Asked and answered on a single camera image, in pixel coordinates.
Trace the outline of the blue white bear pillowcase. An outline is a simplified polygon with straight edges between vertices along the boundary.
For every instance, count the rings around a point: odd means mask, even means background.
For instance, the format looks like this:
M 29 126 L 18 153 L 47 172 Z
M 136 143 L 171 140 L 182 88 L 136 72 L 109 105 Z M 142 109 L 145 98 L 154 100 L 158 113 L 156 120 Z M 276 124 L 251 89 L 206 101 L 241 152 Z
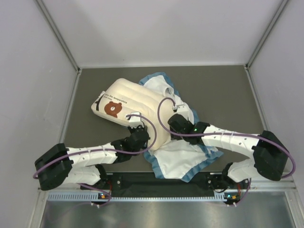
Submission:
M 176 104 L 185 105 L 191 123 L 197 123 L 197 112 L 180 98 L 178 90 L 164 72 L 150 74 L 139 82 L 140 85 L 165 97 L 171 97 Z M 171 140 L 155 151 L 144 152 L 143 156 L 152 166 L 158 179 L 179 179 L 189 182 L 198 172 L 211 165 L 223 155 L 213 146 L 191 145 L 184 140 Z

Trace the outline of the cream bear pillow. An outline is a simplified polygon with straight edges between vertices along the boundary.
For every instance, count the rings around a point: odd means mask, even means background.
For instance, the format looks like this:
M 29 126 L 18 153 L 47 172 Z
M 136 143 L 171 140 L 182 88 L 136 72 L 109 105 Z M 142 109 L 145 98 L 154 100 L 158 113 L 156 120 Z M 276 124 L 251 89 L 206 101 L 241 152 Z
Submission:
M 151 150 L 155 151 L 168 143 L 170 133 L 162 128 L 157 117 L 159 103 L 163 98 L 174 98 L 174 89 L 164 80 L 162 75 L 149 79 L 144 85 L 124 78 L 117 79 L 106 91 L 103 91 L 91 105 L 94 114 L 116 124 L 129 126 L 127 115 L 138 112 L 150 120 L 156 128 L 146 120 L 150 136 L 148 146 L 155 140 Z

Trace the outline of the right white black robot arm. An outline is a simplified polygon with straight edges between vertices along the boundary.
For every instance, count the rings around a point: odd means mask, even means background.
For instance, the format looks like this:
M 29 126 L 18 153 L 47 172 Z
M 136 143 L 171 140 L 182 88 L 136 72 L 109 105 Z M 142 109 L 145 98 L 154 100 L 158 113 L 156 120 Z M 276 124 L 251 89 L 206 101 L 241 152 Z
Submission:
M 257 176 L 280 181 L 288 159 L 288 150 L 270 131 L 261 134 L 242 134 L 217 128 L 204 122 L 192 124 L 180 114 L 174 114 L 168 125 L 172 135 L 192 145 L 219 147 L 247 157 L 231 162 L 222 172 L 222 183 L 233 188 L 239 182 Z

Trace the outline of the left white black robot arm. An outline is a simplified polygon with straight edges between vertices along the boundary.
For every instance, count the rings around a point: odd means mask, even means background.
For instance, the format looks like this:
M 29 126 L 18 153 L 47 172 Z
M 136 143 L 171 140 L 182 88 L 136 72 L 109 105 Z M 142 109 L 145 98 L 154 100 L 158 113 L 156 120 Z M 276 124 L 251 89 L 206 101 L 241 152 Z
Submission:
M 103 165 L 126 162 L 147 148 L 150 137 L 145 126 L 129 131 L 130 136 L 102 146 L 71 148 L 58 143 L 35 161 L 34 178 L 44 191 L 78 183 L 103 188 L 108 182 Z

